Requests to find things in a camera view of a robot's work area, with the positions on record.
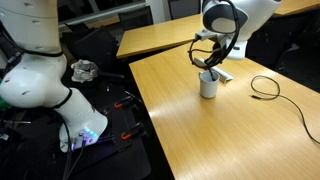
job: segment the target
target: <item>white cup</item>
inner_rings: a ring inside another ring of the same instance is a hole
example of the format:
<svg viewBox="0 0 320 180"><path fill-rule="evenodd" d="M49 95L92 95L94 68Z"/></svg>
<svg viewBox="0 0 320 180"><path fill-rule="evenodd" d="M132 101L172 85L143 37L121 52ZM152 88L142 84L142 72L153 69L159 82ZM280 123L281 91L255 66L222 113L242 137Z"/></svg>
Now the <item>white cup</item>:
<svg viewBox="0 0 320 180"><path fill-rule="evenodd" d="M219 74L215 71L212 71L213 78L209 71L200 72L200 94L204 98L213 98L217 94L218 83L219 83Z"/></svg>

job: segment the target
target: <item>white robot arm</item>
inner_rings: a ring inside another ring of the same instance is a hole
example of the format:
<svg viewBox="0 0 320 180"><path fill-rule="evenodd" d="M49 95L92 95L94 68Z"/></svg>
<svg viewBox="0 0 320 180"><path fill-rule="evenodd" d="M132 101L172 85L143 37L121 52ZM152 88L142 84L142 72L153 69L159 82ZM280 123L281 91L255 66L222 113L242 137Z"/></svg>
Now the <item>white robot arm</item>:
<svg viewBox="0 0 320 180"><path fill-rule="evenodd" d="M3 78L1 98L20 108L58 112L68 127L60 129L63 152L96 143L107 118L79 90L60 81L67 61L59 42L57 0L0 0L0 20L5 36L21 52L21 61Z"/></svg>
<svg viewBox="0 0 320 180"><path fill-rule="evenodd" d="M204 0L204 29L196 33L194 40L212 39L215 41L214 53L199 64L199 68L209 69L225 58L241 60L245 57L247 40L277 10L281 0Z"/></svg>

